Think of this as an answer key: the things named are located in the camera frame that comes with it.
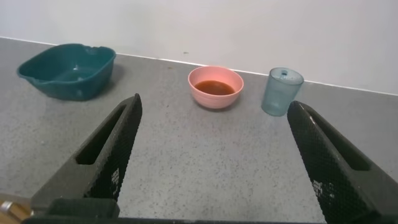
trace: bowl rim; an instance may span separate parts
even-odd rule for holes
[[[226,70],[228,70],[228,71],[230,71],[230,72],[233,72],[233,73],[234,73],[235,75],[237,75],[237,76],[240,78],[240,80],[242,81],[242,87],[241,87],[238,91],[236,91],[236,92],[234,92],[234,93],[232,93],[232,94],[228,94],[228,95],[213,95],[213,94],[205,93],[204,91],[198,90],[194,85],[192,85],[192,83],[191,83],[191,81],[190,81],[191,74],[192,74],[195,70],[199,70],[199,69],[201,69],[201,68],[207,68],[207,67],[222,68],[222,69],[226,69]],[[204,95],[207,95],[207,96],[216,96],[216,97],[222,97],[222,98],[224,98],[224,97],[229,97],[229,96],[234,96],[234,95],[238,95],[238,94],[243,90],[243,86],[244,86],[243,78],[242,78],[238,73],[236,73],[235,71],[232,71],[232,70],[229,69],[229,68],[222,67],[222,66],[214,66],[214,65],[200,66],[200,67],[197,67],[197,68],[195,68],[194,70],[192,70],[192,71],[189,73],[189,75],[188,75],[188,83],[189,83],[189,85],[191,86],[191,88],[193,88],[194,90],[199,91],[200,93],[202,93],[202,94],[204,94]]]
[[[55,48],[59,48],[59,47],[68,46],[68,45],[80,45],[80,46],[82,46],[82,47],[84,47],[84,48],[86,48],[86,49],[88,49],[88,48],[90,48],[90,49],[99,49],[99,48],[103,48],[103,49],[110,50],[110,51],[113,53],[113,55],[112,55],[112,57],[111,57],[100,69],[98,69],[95,73],[93,73],[93,74],[90,75],[89,77],[86,77],[86,78],[84,78],[84,79],[82,79],[82,80],[76,80],[76,81],[41,80],[41,79],[38,79],[38,78],[34,78],[34,77],[29,77],[29,76],[23,75],[23,74],[20,72],[21,68],[22,68],[25,64],[27,64],[29,61],[31,61],[32,59],[38,58],[38,57],[42,56],[44,53],[46,53],[46,52],[49,51],[49,50],[52,50],[52,49],[55,49]],[[109,48],[109,47],[103,47],[103,46],[100,46],[100,47],[92,47],[92,46],[88,46],[88,45],[84,45],[84,44],[78,44],[78,43],[59,44],[59,45],[55,45],[55,46],[53,46],[53,47],[50,47],[50,48],[48,48],[48,49],[46,49],[46,50],[43,50],[43,51],[40,52],[39,54],[37,54],[37,55],[31,57],[30,59],[26,60],[24,63],[22,63],[20,66],[18,66],[18,68],[17,68],[17,75],[18,75],[19,77],[21,77],[21,78],[24,78],[24,79],[26,79],[26,80],[30,80],[30,81],[34,82],[35,84],[39,84],[39,85],[46,85],[46,84],[52,84],[52,83],[59,83],[59,84],[72,85],[72,84],[81,83],[81,82],[86,82],[86,81],[88,81],[88,80],[91,80],[91,79],[94,78],[97,74],[99,74],[99,72],[102,71],[106,66],[108,66],[110,63],[112,63],[113,60],[114,60],[115,58],[116,58],[116,52],[115,52],[113,49]]]

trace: plastic cup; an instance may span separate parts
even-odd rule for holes
[[[286,114],[290,103],[304,82],[303,76],[288,68],[273,68],[269,72],[261,108],[272,116]]]

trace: brown liquid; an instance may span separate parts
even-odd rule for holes
[[[215,80],[200,82],[195,85],[195,88],[212,95],[229,95],[235,92],[229,85]]]

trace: gray countertop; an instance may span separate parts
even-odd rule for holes
[[[240,99],[215,112],[189,94],[195,66],[118,55],[99,97],[60,101],[15,73],[49,47],[0,39],[0,198],[28,202],[120,101],[139,93],[121,216],[324,222],[286,117],[260,108],[266,76],[240,73]],[[304,83],[297,99],[398,180],[398,96]]]

